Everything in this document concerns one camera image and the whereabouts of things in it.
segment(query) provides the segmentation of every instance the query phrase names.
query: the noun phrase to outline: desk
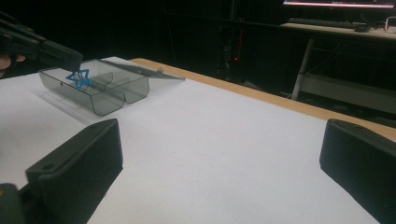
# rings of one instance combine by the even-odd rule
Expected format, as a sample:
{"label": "desk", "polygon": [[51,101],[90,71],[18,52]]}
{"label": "desk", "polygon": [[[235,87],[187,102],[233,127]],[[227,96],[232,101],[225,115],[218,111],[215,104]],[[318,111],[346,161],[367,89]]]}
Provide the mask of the desk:
{"label": "desk", "polygon": [[376,87],[346,82],[329,77],[307,74],[305,72],[315,40],[326,38],[326,34],[331,36],[331,38],[335,38],[335,40],[337,40],[337,36],[339,35],[341,41],[346,41],[346,38],[353,39],[353,41],[361,41],[363,43],[365,41],[376,41],[381,45],[385,44],[389,45],[390,47],[393,47],[392,45],[396,43],[395,34],[388,34],[382,29],[373,30],[368,33],[357,33],[351,29],[294,23],[286,23],[282,26],[299,29],[306,32],[321,33],[321,36],[313,35],[309,38],[291,99],[297,100],[299,92],[306,91],[354,105],[361,105],[372,109],[385,111],[390,114],[396,114],[396,91],[383,90]]}
{"label": "desk", "polygon": [[118,119],[123,167],[89,223],[376,223],[319,168],[326,118],[396,140],[396,130],[145,59],[186,80],[151,79],[147,98],[105,117],[45,89],[0,81],[0,182],[86,126]]}

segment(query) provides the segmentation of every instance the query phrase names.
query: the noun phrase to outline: white table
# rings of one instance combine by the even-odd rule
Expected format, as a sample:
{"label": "white table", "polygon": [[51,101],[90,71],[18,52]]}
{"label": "white table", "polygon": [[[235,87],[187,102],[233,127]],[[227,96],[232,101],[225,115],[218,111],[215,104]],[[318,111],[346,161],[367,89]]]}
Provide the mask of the white table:
{"label": "white table", "polygon": [[89,223],[377,223],[319,168],[326,120],[188,78],[149,85],[97,117],[38,74],[1,80],[0,183],[20,189],[36,161],[118,119],[123,170]]}

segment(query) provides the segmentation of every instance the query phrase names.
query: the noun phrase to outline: blue star-shaped toy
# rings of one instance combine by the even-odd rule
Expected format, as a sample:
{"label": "blue star-shaped toy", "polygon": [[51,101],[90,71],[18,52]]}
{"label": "blue star-shaped toy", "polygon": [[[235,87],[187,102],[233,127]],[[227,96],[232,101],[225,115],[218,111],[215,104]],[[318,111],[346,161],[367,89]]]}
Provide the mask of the blue star-shaped toy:
{"label": "blue star-shaped toy", "polygon": [[89,73],[89,69],[79,70],[78,72],[73,72],[72,75],[67,76],[66,79],[74,81],[76,88],[80,89],[84,84],[88,86],[91,85],[91,80],[88,78]]}

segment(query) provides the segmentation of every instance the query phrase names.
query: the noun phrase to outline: clear plastic container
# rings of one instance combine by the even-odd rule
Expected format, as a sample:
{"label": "clear plastic container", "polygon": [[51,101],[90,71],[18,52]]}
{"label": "clear plastic container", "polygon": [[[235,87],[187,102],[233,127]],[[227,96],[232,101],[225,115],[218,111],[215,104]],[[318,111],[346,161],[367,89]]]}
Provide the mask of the clear plastic container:
{"label": "clear plastic container", "polygon": [[88,69],[90,84],[80,88],[76,81],[67,79],[72,74],[61,68],[38,71],[43,85],[50,91],[74,101],[98,116],[104,116],[132,104],[149,94],[149,77],[102,63],[99,60],[83,62],[81,70]]}

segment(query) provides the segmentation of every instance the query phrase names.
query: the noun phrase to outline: keyboard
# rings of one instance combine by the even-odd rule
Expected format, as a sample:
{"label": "keyboard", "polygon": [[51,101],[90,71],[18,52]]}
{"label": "keyboard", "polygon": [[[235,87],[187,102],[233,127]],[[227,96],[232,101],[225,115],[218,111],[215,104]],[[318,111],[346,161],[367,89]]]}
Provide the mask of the keyboard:
{"label": "keyboard", "polygon": [[337,27],[346,29],[355,29],[355,22],[349,21],[323,21],[323,20],[312,20],[303,18],[290,18],[289,23],[305,24],[305,25],[316,25],[316,26],[327,26]]}

